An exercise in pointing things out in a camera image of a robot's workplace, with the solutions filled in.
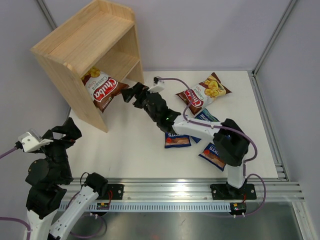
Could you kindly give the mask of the brown Chuba cassava chips bag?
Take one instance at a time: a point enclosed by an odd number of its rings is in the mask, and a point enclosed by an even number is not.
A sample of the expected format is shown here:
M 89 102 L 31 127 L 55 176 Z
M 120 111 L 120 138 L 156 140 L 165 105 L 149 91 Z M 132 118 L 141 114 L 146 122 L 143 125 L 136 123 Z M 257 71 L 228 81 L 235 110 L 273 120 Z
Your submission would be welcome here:
M 94 105 L 102 113 L 121 90 L 129 87 L 128 84 L 115 80 L 95 66 L 91 67 L 81 80 Z

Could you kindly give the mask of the blue Burts spicy chilli bag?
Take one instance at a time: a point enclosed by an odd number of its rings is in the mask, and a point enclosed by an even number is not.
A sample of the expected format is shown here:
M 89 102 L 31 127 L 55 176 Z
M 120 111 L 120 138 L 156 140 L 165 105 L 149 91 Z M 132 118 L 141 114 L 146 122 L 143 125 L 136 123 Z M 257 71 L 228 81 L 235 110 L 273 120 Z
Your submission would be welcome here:
M 165 133 L 165 143 L 164 148 L 185 148 L 191 147 L 191 140 L 188 135 L 185 134 L 173 134 L 170 132 Z

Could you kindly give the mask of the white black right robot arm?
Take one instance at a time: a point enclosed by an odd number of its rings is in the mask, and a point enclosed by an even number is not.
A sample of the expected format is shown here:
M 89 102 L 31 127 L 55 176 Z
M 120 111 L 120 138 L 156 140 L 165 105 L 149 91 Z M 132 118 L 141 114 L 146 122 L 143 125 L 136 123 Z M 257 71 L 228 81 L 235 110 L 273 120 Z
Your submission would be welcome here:
M 255 156 L 258 154 L 252 139 L 232 119 L 210 122 L 170 109 L 160 95 L 164 83 L 165 80 L 161 78 L 156 79 L 152 87 L 138 82 L 133 87 L 123 89 L 121 94 L 126 103 L 135 99 L 133 106 L 143 109 L 161 131 L 188 135 L 214 144 L 218 156 L 227 167 L 226 183 L 210 185 L 214 200 L 255 200 L 256 190 L 252 183 L 248 183 L 248 160 L 245 158 L 249 146 L 253 146 Z

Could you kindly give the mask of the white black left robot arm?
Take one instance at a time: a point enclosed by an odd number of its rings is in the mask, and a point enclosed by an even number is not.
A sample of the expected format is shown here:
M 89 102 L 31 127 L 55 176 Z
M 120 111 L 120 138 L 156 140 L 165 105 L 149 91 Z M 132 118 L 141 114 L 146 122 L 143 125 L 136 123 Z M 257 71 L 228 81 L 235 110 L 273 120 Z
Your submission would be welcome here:
M 108 194 L 108 180 L 96 172 L 90 173 L 62 216 L 53 222 L 67 192 L 62 186 L 74 180 L 67 149 L 81 137 L 80 129 L 69 117 L 43 136 L 29 130 L 19 138 L 25 153 L 45 156 L 29 166 L 25 179 L 31 186 L 26 200 L 28 240 L 65 240 L 89 205 Z

